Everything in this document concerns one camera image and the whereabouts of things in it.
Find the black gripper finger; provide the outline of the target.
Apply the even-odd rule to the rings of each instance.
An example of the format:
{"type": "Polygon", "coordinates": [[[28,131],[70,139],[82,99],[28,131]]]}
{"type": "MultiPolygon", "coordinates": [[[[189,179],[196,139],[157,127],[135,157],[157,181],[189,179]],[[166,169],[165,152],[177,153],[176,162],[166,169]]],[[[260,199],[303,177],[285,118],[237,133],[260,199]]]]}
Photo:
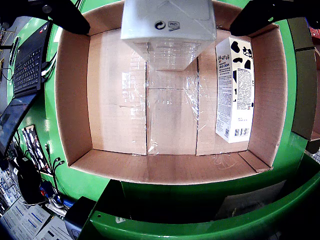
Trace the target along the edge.
{"type": "Polygon", "coordinates": [[[87,35],[90,24],[70,0],[26,0],[25,15],[51,21],[64,30],[87,35]]]}
{"type": "Polygon", "coordinates": [[[233,36],[248,36],[275,23],[292,18],[306,18],[308,24],[320,28],[318,0],[250,0],[230,25],[233,36]]]}

